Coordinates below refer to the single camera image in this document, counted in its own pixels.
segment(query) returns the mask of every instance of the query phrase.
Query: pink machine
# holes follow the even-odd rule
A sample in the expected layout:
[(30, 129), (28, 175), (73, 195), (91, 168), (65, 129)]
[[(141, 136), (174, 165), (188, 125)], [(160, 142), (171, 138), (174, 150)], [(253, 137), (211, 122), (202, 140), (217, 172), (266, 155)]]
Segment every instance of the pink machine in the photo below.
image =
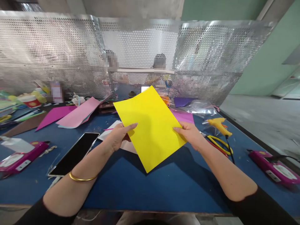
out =
[(278, 161), (285, 156), (272, 156), (268, 152), (248, 150), (249, 157), (276, 183), (286, 187), (300, 184), (300, 177), (283, 163)]
[(28, 153), (15, 152), (0, 162), (0, 179), (20, 173), (48, 148), (49, 142), (31, 142), (35, 148)]

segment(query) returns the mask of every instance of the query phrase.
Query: green wall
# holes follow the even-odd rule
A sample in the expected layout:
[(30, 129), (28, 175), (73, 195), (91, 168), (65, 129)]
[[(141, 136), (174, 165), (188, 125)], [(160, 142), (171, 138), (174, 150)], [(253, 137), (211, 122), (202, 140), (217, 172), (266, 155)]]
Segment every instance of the green wall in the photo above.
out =
[(267, 0), (184, 0), (182, 21), (255, 20)]
[(282, 62), (300, 44), (300, 0), (296, 0), (246, 67), (231, 94), (270, 95), (297, 66)]
[[(265, 0), (185, 0), (182, 20), (255, 20)], [(231, 90), (231, 94), (269, 95), (296, 68), (282, 62), (300, 44), (300, 0), (280, 20)]]

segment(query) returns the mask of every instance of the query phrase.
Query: plastic bag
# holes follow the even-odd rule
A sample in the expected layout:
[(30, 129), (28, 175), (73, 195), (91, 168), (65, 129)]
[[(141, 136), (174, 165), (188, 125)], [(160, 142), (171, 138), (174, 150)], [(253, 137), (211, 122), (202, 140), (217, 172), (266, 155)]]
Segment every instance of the plastic bag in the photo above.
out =
[(193, 100), (187, 106), (182, 107), (182, 109), (204, 118), (206, 115), (213, 116), (217, 114), (215, 107), (216, 106), (212, 105), (209, 101)]

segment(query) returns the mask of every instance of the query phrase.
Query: yellow paper sheet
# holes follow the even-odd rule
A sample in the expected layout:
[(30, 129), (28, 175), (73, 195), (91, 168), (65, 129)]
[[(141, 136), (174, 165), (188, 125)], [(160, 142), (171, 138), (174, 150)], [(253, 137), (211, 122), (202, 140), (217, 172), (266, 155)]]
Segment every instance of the yellow paper sheet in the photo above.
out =
[(128, 134), (147, 173), (186, 143), (173, 130), (181, 126), (153, 86), (114, 106), (124, 126), (138, 123)]

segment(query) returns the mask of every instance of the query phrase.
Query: blue table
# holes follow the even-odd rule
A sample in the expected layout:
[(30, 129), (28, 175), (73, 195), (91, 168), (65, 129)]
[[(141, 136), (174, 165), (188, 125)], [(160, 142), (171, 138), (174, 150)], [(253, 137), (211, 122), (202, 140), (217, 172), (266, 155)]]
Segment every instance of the blue table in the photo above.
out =
[[(58, 148), (37, 158), (20, 174), (0, 181), (0, 205), (32, 205), (43, 196), (53, 179), (46, 174), (51, 165), (64, 156), (84, 132), (102, 133), (119, 119), (116, 114), (96, 115), (77, 129), (62, 129), (51, 124), (34, 132), (15, 137), (27, 142), (51, 141)], [(195, 124), (203, 130), (203, 119), (194, 116)], [(246, 149), (264, 151), (258, 144), (225, 121), (233, 133), (230, 145), (236, 165), (251, 177), (293, 217), (300, 216), (300, 193), (293, 193), (271, 181), (248, 157)], [(0, 146), (0, 160), (12, 154)], [(230, 214), (224, 194), (202, 156), (187, 143), (149, 174), (137, 155), (115, 152), (87, 197), (84, 208), (134, 211), (194, 212), (215, 215)]]

